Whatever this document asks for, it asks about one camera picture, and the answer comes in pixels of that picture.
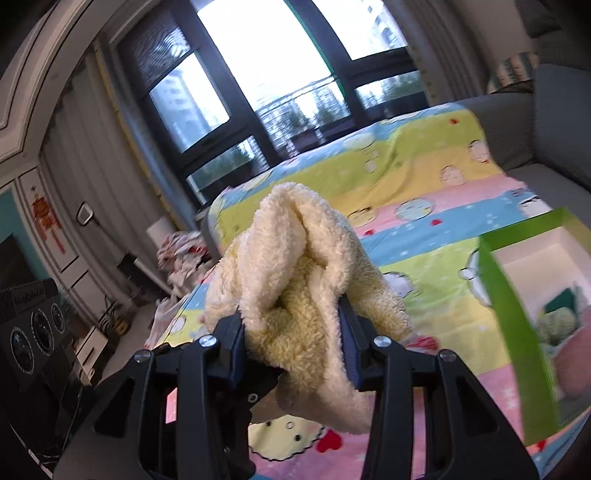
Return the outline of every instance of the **pile of clothes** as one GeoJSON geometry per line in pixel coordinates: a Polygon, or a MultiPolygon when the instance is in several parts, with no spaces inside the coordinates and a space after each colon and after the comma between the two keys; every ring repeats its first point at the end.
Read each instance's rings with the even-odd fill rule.
{"type": "Polygon", "coordinates": [[[158,303],[150,336],[145,342],[146,348],[156,346],[184,299],[201,285],[215,264],[199,231],[167,235],[158,250],[157,259],[158,268],[168,273],[173,294],[158,303]]]}

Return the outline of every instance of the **teal wall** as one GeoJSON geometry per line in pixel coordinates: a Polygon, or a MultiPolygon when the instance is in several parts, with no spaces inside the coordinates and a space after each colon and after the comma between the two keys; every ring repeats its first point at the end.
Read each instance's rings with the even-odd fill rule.
{"type": "Polygon", "coordinates": [[[48,278],[47,270],[37,255],[25,226],[22,224],[17,205],[14,202],[14,196],[10,190],[0,194],[0,242],[4,242],[9,235],[13,235],[17,239],[18,246],[21,247],[33,274],[39,280],[48,278]]]}

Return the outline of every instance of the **curtain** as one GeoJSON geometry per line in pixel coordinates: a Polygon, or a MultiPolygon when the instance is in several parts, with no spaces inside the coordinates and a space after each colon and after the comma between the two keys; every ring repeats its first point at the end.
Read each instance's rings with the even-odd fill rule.
{"type": "Polygon", "coordinates": [[[429,104],[486,93],[488,68],[450,0],[384,0],[407,39],[429,104]]]}
{"type": "Polygon", "coordinates": [[[64,90],[41,149],[67,214],[86,248],[122,291],[128,283],[117,270],[123,252],[93,223],[76,224],[82,201],[96,219],[156,274],[157,248],[146,229],[165,215],[121,130],[100,77],[87,54],[64,90]]]}

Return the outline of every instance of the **colorful bedsheet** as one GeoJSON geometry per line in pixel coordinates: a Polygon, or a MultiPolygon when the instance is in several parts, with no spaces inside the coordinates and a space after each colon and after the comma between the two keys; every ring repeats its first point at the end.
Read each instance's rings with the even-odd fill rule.
{"type": "MultiPolygon", "coordinates": [[[[452,104],[381,122],[225,191],[212,207],[222,249],[248,227],[270,188],[289,180],[315,188],[348,216],[371,260],[404,298],[417,332],[456,351],[521,434],[514,373],[478,282],[477,237],[547,206],[493,163],[473,115],[452,104]]],[[[199,321],[206,291],[207,280],[163,341],[176,345],[206,332],[199,321]]],[[[422,405],[417,393],[414,476],[424,468],[422,405]]],[[[172,419],[174,401],[169,406],[172,419]]],[[[251,425],[249,439],[259,476],[342,480],[359,478],[368,436],[286,416],[251,425]]]]}

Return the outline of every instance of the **lamp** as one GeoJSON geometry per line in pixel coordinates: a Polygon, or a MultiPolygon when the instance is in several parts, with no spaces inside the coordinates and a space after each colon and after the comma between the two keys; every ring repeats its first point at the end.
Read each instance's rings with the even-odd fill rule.
{"type": "Polygon", "coordinates": [[[82,202],[76,213],[76,222],[80,226],[86,226],[93,222],[111,240],[117,248],[124,252],[123,258],[117,264],[117,269],[138,288],[148,293],[153,300],[171,296],[172,289],[160,278],[154,275],[123,243],[112,235],[95,217],[95,211],[88,202],[82,202]]]}

